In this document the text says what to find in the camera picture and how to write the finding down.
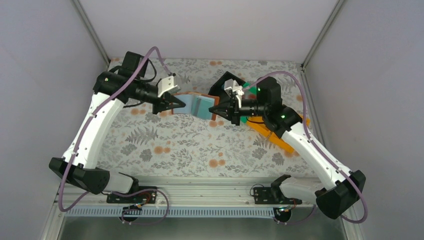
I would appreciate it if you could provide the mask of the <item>teal credit card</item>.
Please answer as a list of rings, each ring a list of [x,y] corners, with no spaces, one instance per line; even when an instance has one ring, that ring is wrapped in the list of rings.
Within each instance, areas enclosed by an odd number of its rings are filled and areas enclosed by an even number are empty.
[[[191,114],[203,120],[211,120],[213,114],[209,108],[215,105],[215,99],[207,96],[195,96],[192,103]]]

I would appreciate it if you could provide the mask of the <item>brown leather card holder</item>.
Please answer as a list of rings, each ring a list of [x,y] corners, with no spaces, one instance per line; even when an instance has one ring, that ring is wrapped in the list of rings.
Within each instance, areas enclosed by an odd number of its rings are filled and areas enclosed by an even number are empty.
[[[174,96],[184,102],[185,107],[172,109],[171,113],[173,115],[186,114],[202,120],[216,120],[217,115],[211,113],[209,108],[219,103],[220,98],[218,96],[199,92],[176,93]]]

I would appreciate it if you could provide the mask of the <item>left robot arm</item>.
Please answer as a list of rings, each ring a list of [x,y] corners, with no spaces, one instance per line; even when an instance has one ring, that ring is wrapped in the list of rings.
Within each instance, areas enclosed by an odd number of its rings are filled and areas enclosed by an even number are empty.
[[[152,105],[153,114],[185,107],[173,94],[179,91],[176,74],[157,83],[144,79],[149,59],[128,51],[121,65],[102,72],[93,87],[88,112],[69,148],[61,157],[53,157],[49,168],[66,184],[92,194],[119,192],[124,201],[131,203],[139,197],[134,177],[112,173],[99,168],[100,150],[118,113],[129,100]]]

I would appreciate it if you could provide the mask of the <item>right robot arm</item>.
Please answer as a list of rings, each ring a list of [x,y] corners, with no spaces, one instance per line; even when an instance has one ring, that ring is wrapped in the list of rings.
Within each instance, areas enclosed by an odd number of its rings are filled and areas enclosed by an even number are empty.
[[[209,108],[211,113],[237,126],[241,117],[261,117],[265,127],[298,152],[315,171],[319,182],[289,175],[278,180],[270,191],[274,202],[309,202],[335,220],[363,198],[365,174],[341,163],[311,134],[303,118],[283,104],[281,87],[275,78],[266,77],[257,84],[255,99],[245,99],[243,86],[234,79],[218,80],[209,93],[220,98],[217,105]]]

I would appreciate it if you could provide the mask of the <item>black storage bin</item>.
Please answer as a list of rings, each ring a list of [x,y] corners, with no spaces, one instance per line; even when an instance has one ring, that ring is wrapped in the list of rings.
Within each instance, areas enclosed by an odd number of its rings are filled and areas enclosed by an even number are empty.
[[[226,82],[229,80],[234,80],[239,86],[243,86],[246,82],[240,77],[226,71],[209,89],[208,95],[219,97],[219,100],[227,101],[230,96],[225,90]]]

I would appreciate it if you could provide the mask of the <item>orange storage bin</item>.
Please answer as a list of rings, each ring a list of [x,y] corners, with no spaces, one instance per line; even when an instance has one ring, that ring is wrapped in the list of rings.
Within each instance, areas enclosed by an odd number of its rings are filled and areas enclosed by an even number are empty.
[[[295,149],[285,142],[283,134],[292,130],[296,123],[303,123],[303,116],[286,105],[268,106],[260,116],[249,116],[246,124],[267,138],[269,142],[292,154]]]

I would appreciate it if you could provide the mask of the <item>floral table mat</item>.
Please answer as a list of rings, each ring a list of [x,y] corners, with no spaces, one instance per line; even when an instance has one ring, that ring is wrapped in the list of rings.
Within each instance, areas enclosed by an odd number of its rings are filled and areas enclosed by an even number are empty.
[[[303,113],[302,96],[284,72],[300,78],[299,65],[291,61],[166,59],[176,73],[182,92],[208,93],[230,72],[252,83],[279,71],[282,101]],[[316,176],[297,152],[288,152],[268,136],[222,117],[203,120],[189,114],[164,111],[152,114],[150,104],[128,102],[119,112],[100,149],[97,166],[132,176],[161,177],[272,177],[289,174],[297,178]]]

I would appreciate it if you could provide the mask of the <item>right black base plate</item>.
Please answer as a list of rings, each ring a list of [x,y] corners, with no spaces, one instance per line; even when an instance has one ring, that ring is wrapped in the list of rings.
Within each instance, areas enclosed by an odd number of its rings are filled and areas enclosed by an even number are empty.
[[[256,205],[301,205],[297,198],[287,198],[281,192],[273,194],[271,187],[256,186],[252,189],[253,200]]]

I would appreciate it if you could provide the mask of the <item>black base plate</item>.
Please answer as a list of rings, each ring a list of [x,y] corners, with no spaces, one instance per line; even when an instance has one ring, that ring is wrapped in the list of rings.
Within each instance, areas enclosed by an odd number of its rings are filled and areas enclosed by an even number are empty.
[[[287,198],[281,192],[273,194],[271,187],[256,186],[252,189],[253,200],[256,205],[301,205],[297,198]]]
[[[125,196],[108,194],[106,202],[108,204],[154,204],[157,196],[156,186],[139,186],[136,190],[124,193]]]

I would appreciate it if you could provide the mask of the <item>aluminium rail frame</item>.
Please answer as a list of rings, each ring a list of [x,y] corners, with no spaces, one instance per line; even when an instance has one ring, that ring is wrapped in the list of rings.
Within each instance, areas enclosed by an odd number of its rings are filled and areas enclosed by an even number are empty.
[[[147,177],[141,179],[150,192],[148,203],[134,198],[113,203],[110,195],[85,195],[64,212],[67,217],[129,218],[259,218],[272,219],[277,209],[293,204],[259,203],[259,188],[270,184],[269,177]]]

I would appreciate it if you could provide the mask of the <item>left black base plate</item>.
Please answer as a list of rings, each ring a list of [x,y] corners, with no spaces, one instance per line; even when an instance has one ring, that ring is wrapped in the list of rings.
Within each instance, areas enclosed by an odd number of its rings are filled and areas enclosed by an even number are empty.
[[[136,190],[124,193],[125,196],[108,194],[106,202],[108,204],[154,204],[157,196],[156,186],[139,186]]]

